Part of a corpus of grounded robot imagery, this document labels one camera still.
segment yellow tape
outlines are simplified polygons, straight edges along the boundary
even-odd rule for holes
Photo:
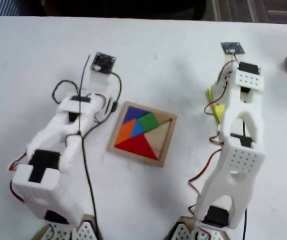
[[[212,90],[210,88],[207,89],[206,95],[208,97],[208,102],[211,103],[213,101],[213,94],[212,94]],[[212,112],[216,116],[216,118],[215,118],[216,121],[218,122],[218,120],[219,120],[218,123],[220,123],[222,116],[225,112],[225,105],[224,104],[217,104],[217,105],[213,104],[211,106],[211,109],[212,109]]]

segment beige puzzle piece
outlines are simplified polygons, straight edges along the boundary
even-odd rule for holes
[[[171,121],[144,134],[155,155],[159,159],[163,151]]]

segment wooden puzzle frame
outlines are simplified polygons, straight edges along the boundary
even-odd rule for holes
[[[129,107],[135,107],[135,108],[142,109],[142,110],[145,110],[145,111],[148,111],[148,112],[151,112],[151,113],[155,113],[155,114],[163,114],[163,115],[168,116],[168,117],[171,118],[171,123],[170,123],[170,126],[168,128],[168,133],[167,133],[167,136],[166,136],[166,139],[165,139],[165,142],[164,142],[163,149],[162,149],[161,156],[160,156],[159,160],[154,160],[154,159],[151,159],[149,157],[142,156],[142,155],[139,155],[139,154],[136,154],[136,153],[132,153],[132,152],[129,152],[129,151],[126,151],[126,150],[122,150],[122,149],[119,149],[119,148],[115,147],[115,142],[117,140],[118,133],[119,133],[120,128],[121,128],[121,126],[123,124],[123,121],[125,119],[125,116],[127,114],[127,110],[128,110]],[[139,160],[141,162],[144,162],[144,163],[152,165],[152,166],[163,167],[164,163],[165,163],[165,160],[166,160],[167,153],[168,153],[168,149],[169,149],[169,146],[170,146],[170,142],[171,142],[171,139],[172,139],[172,136],[173,136],[173,132],[174,132],[176,121],[177,121],[177,116],[172,114],[172,113],[169,113],[169,112],[166,112],[166,111],[162,111],[162,110],[158,110],[158,109],[155,109],[155,108],[152,108],[152,107],[143,106],[143,105],[140,105],[140,104],[137,104],[137,103],[134,103],[134,102],[126,101],[124,103],[123,107],[122,107],[121,112],[120,112],[117,124],[116,124],[115,129],[114,129],[114,131],[112,133],[112,136],[111,136],[111,139],[110,139],[110,142],[108,144],[108,148],[107,149],[108,149],[108,151],[111,151],[113,153],[121,154],[121,155],[124,155],[126,157],[130,157],[130,158],[134,158],[136,160]]]

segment red wire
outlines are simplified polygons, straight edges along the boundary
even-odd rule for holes
[[[218,102],[220,99],[223,98],[223,96],[224,96],[224,94],[225,94],[225,92],[226,92],[226,89],[227,89],[227,85],[228,85],[227,76],[228,76],[228,74],[231,74],[231,73],[232,73],[232,71],[229,71],[229,72],[226,74],[226,76],[224,77],[225,85],[224,85],[224,89],[223,89],[223,92],[222,92],[222,94],[220,95],[220,97],[219,97],[217,100],[214,100],[214,101],[209,102],[209,103],[204,107],[203,112],[204,112],[205,114],[215,116],[214,113],[207,112],[206,109],[207,109],[210,105],[212,105],[212,104]]]
[[[209,239],[208,239],[208,240],[211,240],[211,239],[212,239],[212,235],[211,235],[208,231],[202,229],[201,227],[199,227],[199,228],[200,228],[201,231],[203,231],[203,232],[205,232],[206,234],[208,234],[208,236],[209,236]]]
[[[223,141],[213,140],[213,139],[215,139],[215,138],[218,137],[218,136],[219,136],[219,132],[217,133],[216,136],[211,136],[211,137],[209,138],[209,141],[210,141],[212,144],[215,144],[215,145],[217,145],[217,146],[222,146],[222,145],[224,145],[224,142],[223,142]]]
[[[12,172],[15,171],[17,168],[15,165],[16,163],[20,162],[25,156],[27,155],[27,153],[25,152],[23,155],[21,155],[19,158],[17,158],[15,161],[12,162],[12,164],[10,164],[10,166],[8,167],[8,171]]]
[[[9,185],[9,189],[10,192],[12,193],[12,195],[18,199],[20,202],[25,203],[25,200],[23,200],[19,195],[17,195],[17,193],[15,193],[15,191],[13,190],[13,181],[10,181],[10,185]]]
[[[210,157],[209,157],[209,159],[208,159],[206,165],[203,167],[203,169],[201,170],[201,172],[199,172],[199,173],[198,173],[196,176],[194,176],[193,178],[190,178],[190,179],[188,180],[188,183],[192,183],[192,182],[196,181],[198,178],[200,178],[200,177],[204,174],[204,172],[207,170],[207,168],[209,167],[209,164],[210,164],[210,162],[211,162],[213,156],[214,156],[216,153],[220,152],[220,151],[221,151],[221,149],[218,149],[217,151],[214,151],[214,152],[210,155]]]

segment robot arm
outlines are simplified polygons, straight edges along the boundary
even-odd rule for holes
[[[81,136],[95,119],[102,121],[112,110],[114,101],[106,92],[115,60],[97,53],[90,71],[91,87],[82,88],[80,96],[68,95],[49,124],[27,145],[28,164],[18,165],[12,187],[40,219],[74,227],[83,218],[83,210],[68,191],[63,174],[69,173],[82,149]],[[101,68],[94,70],[94,65]],[[62,152],[54,150],[59,143],[66,144]]]
[[[237,227],[250,202],[257,173],[266,157],[261,116],[264,78],[259,71],[249,69],[259,68],[241,62],[227,78],[228,87],[223,102],[225,111],[218,126],[219,140],[224,145],[217,166],[196,201],[195,224],[202,228],[224,231]],[[232,132],[237,119],[244,122],[250,136]],[[230,209],[213,205],[222,196],[231,198]]]

